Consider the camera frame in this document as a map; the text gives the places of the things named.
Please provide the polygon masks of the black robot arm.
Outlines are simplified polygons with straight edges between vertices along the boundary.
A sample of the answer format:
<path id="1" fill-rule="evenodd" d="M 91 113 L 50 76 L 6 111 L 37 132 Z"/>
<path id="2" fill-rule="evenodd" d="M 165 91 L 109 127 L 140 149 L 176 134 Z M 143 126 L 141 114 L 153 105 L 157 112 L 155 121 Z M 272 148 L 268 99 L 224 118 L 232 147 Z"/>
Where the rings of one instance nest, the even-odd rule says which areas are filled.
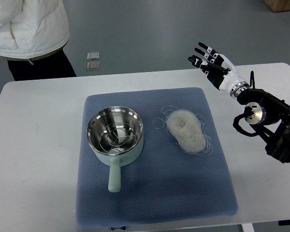
<path id="1" fill-rule="evenodd" d="M 267 155 L 281 163 L 290 163 L 290 106 L 256 88 L 241 91 L 237 101 L 245 108 L 234 118 L 233 127 L 245 136 L 261 137 Z"/>

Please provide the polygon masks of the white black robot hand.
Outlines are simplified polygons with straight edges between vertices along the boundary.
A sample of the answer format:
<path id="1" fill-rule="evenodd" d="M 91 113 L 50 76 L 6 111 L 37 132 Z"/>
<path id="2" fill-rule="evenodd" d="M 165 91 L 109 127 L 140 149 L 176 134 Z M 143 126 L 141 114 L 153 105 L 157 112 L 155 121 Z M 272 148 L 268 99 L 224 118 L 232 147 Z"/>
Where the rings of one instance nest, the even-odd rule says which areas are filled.
<path id="1" fill-rule="evenodd" d="M 238 69 L 226 56 L 202 42 L 198 43 L 195 52 L 198 54 L 188 57 L 188 61 L 200 69 L 216 89 L 237 98 L 249 88 L 247 81 L 240 77 Z"/>

